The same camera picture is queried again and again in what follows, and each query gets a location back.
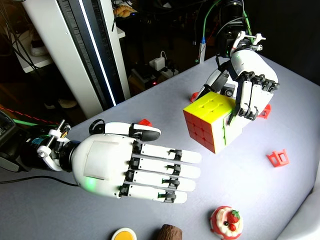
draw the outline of green cable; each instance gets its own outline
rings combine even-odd
[[[249,35],[252,36],[251,27],[250,27],[250,23],[249,23],[249,18],[248,18],[248,16],[247,16],[246,11],[243,12],[243,15],[244,15],[244,17],[245,17],[245,22],[246,22],[246,25],[247,25],[247,27],[248,27],[248,33],[249,33]]]
[[[206,43],[206,39],[205,39],[205,31],[206,31],[206,23],[207,23],[207,18],[211,12],[211,10],[214,8],[215,5],[217,5],[218,3],[220,3],[221,0],[217,0],[216,2],[214,2],[212,4],[212,6],[210,7],[209,11],[206,13],[205,18],[204,18],[204,23],[203,23],[203,33],[202,33],[202,43],[205,44]]]
[[[12,119],[16,124],[22,124],[22,125],[27,125],[27,126],[35,126],[38,125],[36,123],[32,123],[32,122],[27,122],[27,121],[21,121],[21,120],[17,120],[17,119]]]

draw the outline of yellow cube face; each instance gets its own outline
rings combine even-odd
[[[214,153],[221,151],[227,145],[224,119],[235,106],[234,99],[209,92],[184,108],[190,137]]]

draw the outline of red and white cake toy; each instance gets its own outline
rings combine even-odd
[[[237,239],[243,229],[244,221],[239,212],[229,206],[220,206],[210,217],[211,231],[222,240]]]

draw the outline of rubik's cube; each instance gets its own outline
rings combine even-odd
[[[183,109],[191,138],[217,154],[242,132],[242,127],[228,120],[236,106],[234,99],[209,92]]]

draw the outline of strawberry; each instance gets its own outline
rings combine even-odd
[[[239,212],[236,210],[229,211],[227,215],[227,219],[230,224],[237,223],[240,219]]]
[[[230,224],[229,225],[229,229],[230,229],[230,231],[235,231],[236,230],[236,226],[234,225],[234,224]]]

